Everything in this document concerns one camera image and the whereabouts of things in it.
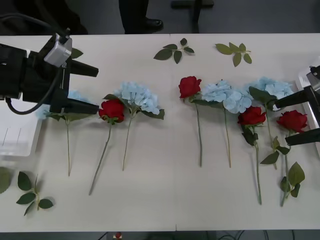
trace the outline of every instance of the flower stem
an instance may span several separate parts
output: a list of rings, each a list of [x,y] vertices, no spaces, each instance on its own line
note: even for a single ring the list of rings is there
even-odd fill
[[[224,111],[224,124],[225,124],[226,138],[228,139],[229,167],[231,168],[230,141],[229,141],[229,134],[228,134],[228,128],[227,128],[227,112],[225,108],[223,108],[223,111]]]
[[[69,146],[69,120],[65,120],[66,125],[66,136],[67,136],[67,142],[68,142],[68,177],[70,177],[70,146]]]
[[[260,189],[260,178],[259,178],[259,146],[258,142],[254,142],[254,147],[255,147],[255,153],[256,153],[256,181],[258,184],[258,201],[259,204],[262,205],[262,198],[261,198],[261,189]]]
[[[288,167],[288,154],[286,154],[286,155],[284,155],[284,159],[285,159],[285,178],[286,178],[286,182],[285,182],[285,192],[284,192],[284,194],[283,194],[283,198],[282,198],[282,201],[281,201],[281,204],[280,204],[280,206],[281,207],[283,207],[284,206],[284,204],[285,204],[285,200],[288,198],[288,196],[289,196],[289,192],[287,192],[287,189],[289,188],[289,178],[288,178],[288,176],[289,176],[289,167]]]
[[[271,148],[272,148],[272,151],[275,152],[276,150],[274,149],[274,146],[273,146],[273,137],[271,136],[271,131],[270,131],[270,124],[269,124],[269,117],[268,117],[268,109],[267,109],[267,105],[265,104],[264,105],[264,108],[265,108],[265,115],[266,115],[266,122],[268,123],[268,130],[269,130],[269,137],[270,137],[270,144],[271,144]],[[274,169],[277,170],[277,163],[275,162],[273,164],[274,166]]]
[[[201,167],[202,167],[202,140],[201,140],[199,110],[198,110],[197,104],[194,104],[194,105],[195,105],[195,109],[196,109],[196,117],[197,117],[197,120],[198,120],[198,133],[199,133],[199,142],[200,142],[200,159],[199,159],[199,166],[200,166],[200,168],[201,168]]]
[[[126,160],[126,153],[127,153],[127,146],[128,146],[128,137],[129,137],[129,130],[130,130],[130,125],[131,125],[132,119],[133,119],[133,115],[130,117],[129,126],[128,126],[128,132],[127,132],[127,134],[126,134],[126,141],[125,141],[125,150],[124,150],[122,171],[125,170],[125,160]]]
[[[94,185],[95,185],[95,182],[96,182],[96,178],[97,178],[97,175],[98,175],[98,172],[99,172],[99,169],[100,169],[102,160],[104,159],[104,155],[105,155],[105,152],[106,152],[106,149],[107,149],[109,140],[110,140],[110,136],[111,136],[111,128],[112,128],[112,124],[110,124],[108,140],[106,141],[106,143],[105,143],[105,145],[104,145],[104,149],[103,149],[103,152],[102,152],[102,155],[101,155],[101,158],[100,158],[98,167],[97,167],[97,169],[96,169],[96,171],[95,171],[95,174],[94,174],[94,178],[93,178],[93,181],[92,181],[92,185],[91,185],[91,188],[90,188],[90,191],[89,191],[89,196],[91,195],[91,193],[92,193],[92,191],[93,191],[93,189],[94,189]]]

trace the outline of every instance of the black shoe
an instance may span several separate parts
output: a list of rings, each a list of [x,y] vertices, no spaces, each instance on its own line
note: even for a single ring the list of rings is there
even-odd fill
[[[145,18],[145,27],[150,30],[159,31],[164,27],[164,22],[159,19]]]

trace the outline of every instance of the cable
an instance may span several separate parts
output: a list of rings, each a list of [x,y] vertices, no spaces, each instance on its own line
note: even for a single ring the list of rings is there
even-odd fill
[[[47,100],[49,95],[52,93],[52,91],[55,89],[55,86],[56,86],[56,84],[57,84],[57,82],[59,80],[60,72],[61,72],[61,69],[59,68],[59,70],[57,71],[57,73],[56,73],[56,75],[55,75],[55,77],[54,77],[54,79],[53,79],[53,81],[52,81],[52,83],[50,85],[49,90],[46,92],[46,94],[43,96],[43,98],[33,108],[31,108],[31,109],[29,109],[27,111],[18,111],[12,106],[11,98],[6,97],[5,98],[5,102],[8,105],[9,109],[15,114],[27,115],[27,114],[30,114],[30,113],[34,112],[38,108],[40,108],[42,106],[42,104],[44,104],[44,102]]]

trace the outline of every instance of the leaf sprig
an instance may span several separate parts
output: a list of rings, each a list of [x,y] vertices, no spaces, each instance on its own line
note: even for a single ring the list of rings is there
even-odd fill
[[[156,60],[168,60],[173,56],[173,59],[176,64],[178,64],[182,58],[182,50],[188,54],[194,54],[195,51],[187,45],[187,40],[185,38],[181,39],[180,44],[181,48],[178,49],[176,44],[169,44],[164,46],[155,56]]]
[[[224,55],[234,54],[232,59],[234,67],[241,63],[242,58],[246,63],[252,64],[252,59],[250,57],[251,51],[247,50],[247,47],[243,43],[241,43],[239,46],[236,46],[231,42],[229,42],[229,46],[217,43],[215,47]]]
[[[29,206],[26,208],[24,212],[24,216],[27,215],[27,213],[31,210],[34,204],[36,204],[37,210],[49,209],[54,205],[52,201],[50,201],[49,199],[46,199],[46,198],[40,199],[39,191],[37,189],[37,180],[38,180],[38,176],[35,179],[34,188],[33,188],[28,175],[25,174],[23,171],[19,172],[18,187],[22,191],[25,191],[27,193],[23,194],[16,203],[20,205],[29,204]]]

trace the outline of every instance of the blue hydrangea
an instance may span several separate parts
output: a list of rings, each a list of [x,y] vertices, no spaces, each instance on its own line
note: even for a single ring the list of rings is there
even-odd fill
[[[83,97],[80,92],[78,91],[70,91],[68,94],[68,98],[79,100],[86,103],[91,103],[89,99],[86,97]],[[35,115],[38,119],[44,120],[47,118],[47,116],[50,114],[50,106],[47,104],[43,104],[41,107],[38,108],[38,110],[35,112]]]
[[[252,97],[247,91],[232,88],[225,80],[208,84],[201,94],[207,102],[223,102],[223,107],[233,114],[243,113],[252,104]]]
[[[144,85],[136,82],[123,82],[121,89],[115,90],[114,95],[127,100],[130,105],[137,105],[142,111],[150,112],[155,115],[160,113],[158,108],[158,96],[153,94]]]
[[[249,89],[250,86],[262,91],[266,91],[269,94],[276,96],[278,99],[282,99],[294,93],[290,88],[291,84],[288,82],[276,81],[265,76],[257,81],[247,84],[246,88]]]

